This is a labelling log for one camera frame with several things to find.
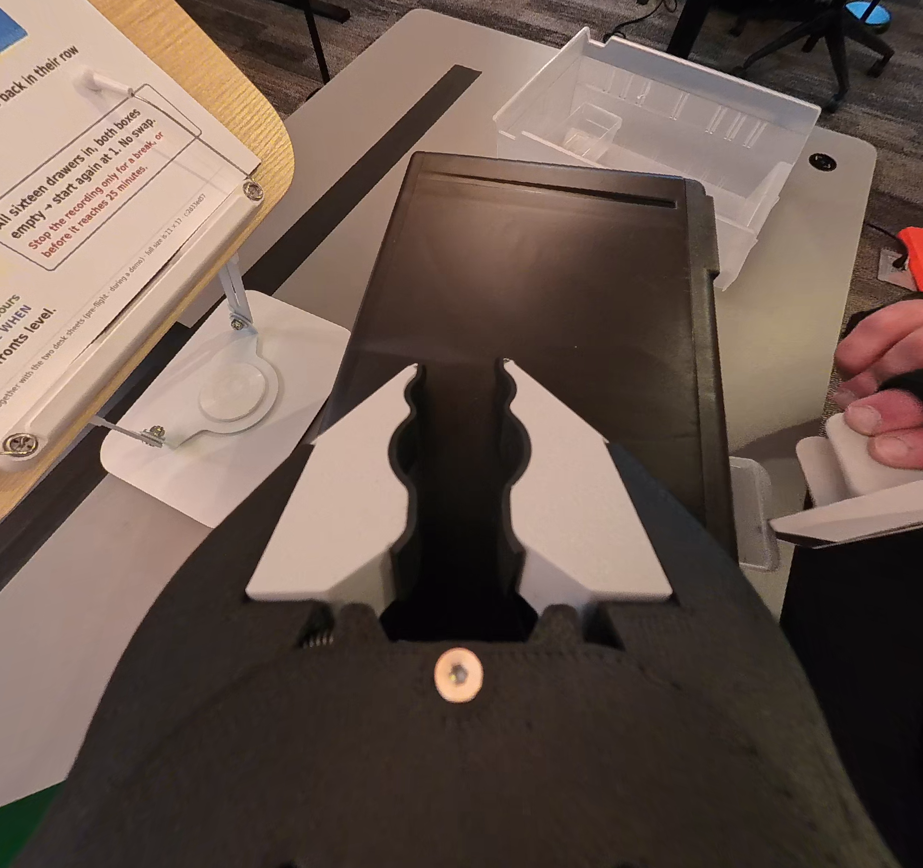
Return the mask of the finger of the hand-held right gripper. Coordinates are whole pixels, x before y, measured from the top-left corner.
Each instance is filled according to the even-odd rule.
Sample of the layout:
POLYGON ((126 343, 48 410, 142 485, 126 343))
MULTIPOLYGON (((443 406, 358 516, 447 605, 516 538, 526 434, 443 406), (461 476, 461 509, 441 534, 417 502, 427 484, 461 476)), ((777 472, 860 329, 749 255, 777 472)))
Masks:
POLYGON ((922 528, 922 482, 770 520, 778 539, 797 547, 825 549, 922 528))

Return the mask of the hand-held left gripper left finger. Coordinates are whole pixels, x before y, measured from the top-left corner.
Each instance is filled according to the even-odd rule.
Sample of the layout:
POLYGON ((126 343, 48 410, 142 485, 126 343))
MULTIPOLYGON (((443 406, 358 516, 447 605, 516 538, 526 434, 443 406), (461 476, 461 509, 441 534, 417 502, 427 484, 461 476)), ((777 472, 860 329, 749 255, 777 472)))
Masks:
POLYGON ((410 494, 390 447, 412 415, 412 364, 321 433, 246 588, 261 602, 389 605, 410 494))

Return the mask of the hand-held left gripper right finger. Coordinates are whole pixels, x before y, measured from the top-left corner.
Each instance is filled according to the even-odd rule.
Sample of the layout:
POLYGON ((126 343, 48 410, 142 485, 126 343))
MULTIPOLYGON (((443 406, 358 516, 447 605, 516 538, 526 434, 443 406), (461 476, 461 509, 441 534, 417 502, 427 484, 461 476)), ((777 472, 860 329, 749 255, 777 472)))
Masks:
POLYGON ((509 415, 525 466, 509 496, 529 605, 660 603, 673 589, 608 450, 608 440, 516 362, 509 415))

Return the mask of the clear plastic drawer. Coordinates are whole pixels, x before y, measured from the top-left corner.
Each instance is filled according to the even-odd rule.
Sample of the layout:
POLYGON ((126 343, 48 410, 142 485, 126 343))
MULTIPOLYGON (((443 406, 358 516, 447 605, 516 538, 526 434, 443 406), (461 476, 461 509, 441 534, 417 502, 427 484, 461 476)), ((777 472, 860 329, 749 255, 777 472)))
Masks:
POLYGON ((623 118, 588 101, 580 104, 563 124, 560 148, 589 164, 597 164, 614 144, 623 118))
POLYGON ((729 459, 736 556, 740 567, 762 573, 779 569, 780 552, 770 524, 773 488, 768 471, 757 461, 729 459))

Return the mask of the black drawer cabinet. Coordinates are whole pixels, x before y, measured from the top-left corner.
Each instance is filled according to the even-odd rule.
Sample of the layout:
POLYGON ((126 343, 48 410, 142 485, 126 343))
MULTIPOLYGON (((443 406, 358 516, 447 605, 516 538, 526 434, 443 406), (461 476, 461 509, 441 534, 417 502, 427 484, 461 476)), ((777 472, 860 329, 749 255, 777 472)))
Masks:
POLYGON ((391 549, 393 641, 523 641, 550 605, 518 593, 509 496, 525 435, 511 359, 736 557, 712 278, 693 181, 438 153, 412 156, 324 428, 412 364, 392 441, 410 494, 391 549))

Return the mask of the large clear plastic bin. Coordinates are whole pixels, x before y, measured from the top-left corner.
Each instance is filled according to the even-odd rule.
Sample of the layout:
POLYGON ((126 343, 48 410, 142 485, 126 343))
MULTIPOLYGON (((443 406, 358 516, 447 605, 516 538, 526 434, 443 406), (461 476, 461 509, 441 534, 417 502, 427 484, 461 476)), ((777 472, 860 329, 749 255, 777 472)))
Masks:
POLYGON ((779 200, 820 108, 615 37, 579 31, 499 109, 498 156, 675 176, 711 197, 719 257, 713 284, 736 280, 779 200), (623 118, 597 164, 560 148, 588 101, 623 118))

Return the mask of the red orange fabric item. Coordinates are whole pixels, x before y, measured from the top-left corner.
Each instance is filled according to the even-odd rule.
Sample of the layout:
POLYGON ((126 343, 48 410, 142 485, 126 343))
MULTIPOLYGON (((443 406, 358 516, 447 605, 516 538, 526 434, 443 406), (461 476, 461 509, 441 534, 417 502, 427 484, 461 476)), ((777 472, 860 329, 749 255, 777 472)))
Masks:
POLYGON ((914 289, 922 293, 922 228, 906 227, 897 233, 905 255, 905 271, 914 289))

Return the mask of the printed instruction sheet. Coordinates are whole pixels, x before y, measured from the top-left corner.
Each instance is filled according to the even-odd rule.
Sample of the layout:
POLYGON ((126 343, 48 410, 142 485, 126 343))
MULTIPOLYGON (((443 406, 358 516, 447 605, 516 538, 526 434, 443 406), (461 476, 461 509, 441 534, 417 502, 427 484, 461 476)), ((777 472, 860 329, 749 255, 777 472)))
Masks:
POLYGON ((88 0, 1 0, 8 434, 260 159, 88 0))

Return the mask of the black office chair blue seat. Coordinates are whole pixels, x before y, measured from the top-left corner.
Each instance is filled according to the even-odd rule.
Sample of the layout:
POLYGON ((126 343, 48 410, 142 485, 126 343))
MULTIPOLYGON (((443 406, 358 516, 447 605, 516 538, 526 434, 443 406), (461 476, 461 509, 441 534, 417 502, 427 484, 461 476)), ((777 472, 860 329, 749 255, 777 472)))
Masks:
POLYGON ((869 25, 869 14, 882 0, 872 0, 867 13, 856 16, 849 8, 850 0, 803 0, 800 22, 794 28, 766 43, 750 54, 742 64, 730 70, 730 75, 745 78, 750 69, 763 59, 780 52, 789 45, 802 42, 803 53, 811 52, 824 42, 836 79, 836 91, 824 106, 825 113, 835 113, 848 95, 850 78, 847 42, 852 41, 877 55, 869 68, 869 77, 880 77, 894 56, 894 49, 876 34, 869 25))

